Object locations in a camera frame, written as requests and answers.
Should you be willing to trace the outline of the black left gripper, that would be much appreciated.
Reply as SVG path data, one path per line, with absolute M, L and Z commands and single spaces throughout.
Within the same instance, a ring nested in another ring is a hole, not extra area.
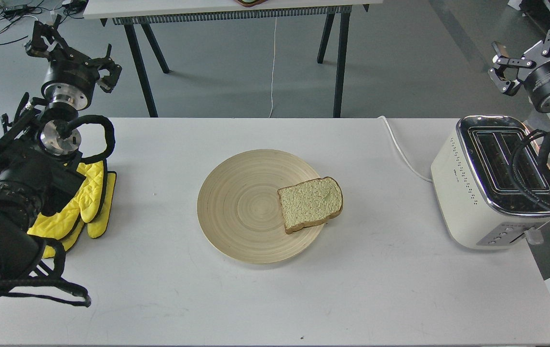
M 25 51 L 30 57 L 49 59 L 50 65 L 41 88 L 47 107 L 89 107 L 96 85 L 104 93 L 112 93 L 122 67 L 111 57 L 111 44 L 107 45 L 107 53 L 101 58 L 92 59 L 78 51 L 62 53 L 66 52 L 68 44 L 57 31 L 61 20 L 62 16 L 57 14 L 51 25 L 35 21 Z M 107 74 L 101 77 L 99 71 L 102 70 Z

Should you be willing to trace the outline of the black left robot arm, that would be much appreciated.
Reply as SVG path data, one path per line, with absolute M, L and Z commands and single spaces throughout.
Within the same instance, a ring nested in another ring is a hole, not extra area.
M 26 53 L 49 62 L 41 97 L 23 97 L 13 120 L 1 117 L 0 138 L 0 298 L 28 298 L 20 287 L 52 287 L 75 296 L 45 299 L 73 306 L 91 305 L 83 286 L 63 279 L 65 244 L 59 236 L 28 234 L 39 217 L 52 217 L 87 186 L 81 164 L 105 164 L 115 147 L 112 122 L 79 116 L 91 105 L 96 85 L 110 93 L 122 67 L 111 58 L 91 58 L 68 46 L 61 23 L 34 23 Z

